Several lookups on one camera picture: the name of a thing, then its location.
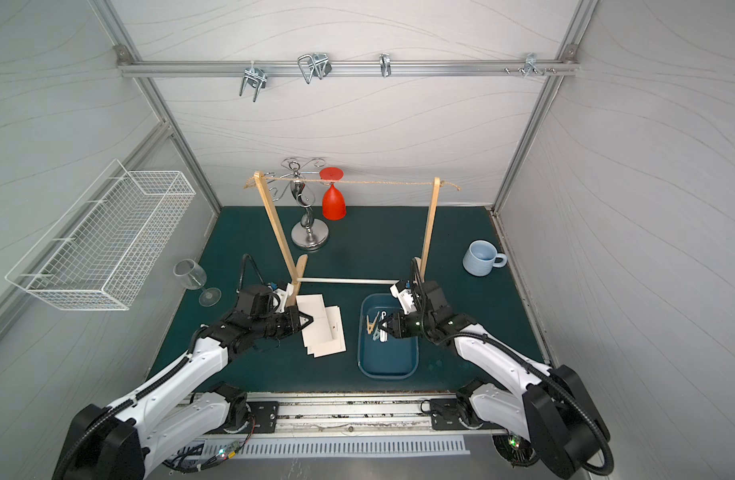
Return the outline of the white clothespin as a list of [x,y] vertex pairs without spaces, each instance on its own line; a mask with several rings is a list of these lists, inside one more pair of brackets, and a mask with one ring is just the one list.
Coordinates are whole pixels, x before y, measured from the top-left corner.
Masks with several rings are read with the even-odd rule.
[[385,319],[387,319],[387,312],[381,312],[381,324],[379,324],[379,341],[381,343],[387,342],[389,334],[385,331]]

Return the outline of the yellow wooden clothespin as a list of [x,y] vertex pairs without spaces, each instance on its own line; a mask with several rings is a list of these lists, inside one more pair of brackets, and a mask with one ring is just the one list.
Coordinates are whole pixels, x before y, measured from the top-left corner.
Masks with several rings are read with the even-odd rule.
[[377,322],[379,322],[379,318],[381,318],[381,314],[379,312],[375,314],[375,317],[373,317],[373,319],[366,318],[366,333],[367,334],[373,334],[373,332],[375,332],[375,326],[377,326]]

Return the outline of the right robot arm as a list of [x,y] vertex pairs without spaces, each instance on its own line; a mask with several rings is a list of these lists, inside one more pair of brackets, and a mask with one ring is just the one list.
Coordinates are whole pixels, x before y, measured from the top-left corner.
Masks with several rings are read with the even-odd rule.
[[441,286],[423,280],[419,260],[411,261],[411,276],[391,286],[391,295],[401,311],[379,321],[379,330],[449,348],[491,378],[461,390],[459,422],[469,429],[503,428],[493,443],[506,462],[521,468],[542,463],[561,479],[579,470],[613,474],[609,428],[575,370],[533,361],[455,312]]

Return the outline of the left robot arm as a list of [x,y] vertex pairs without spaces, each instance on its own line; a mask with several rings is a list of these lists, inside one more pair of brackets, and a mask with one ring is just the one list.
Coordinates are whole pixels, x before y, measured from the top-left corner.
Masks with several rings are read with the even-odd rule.
[[241,285],[219,320],[200,326],[169,366],[104,407],[90,404],[67,431],[55,479],[144,479],[193,439],[243,423],[245,394],[221,384],[191,407],[179,402],[209,377],[251,350],[255,341],[303,332],[314,319],[288,304],[292,286]]

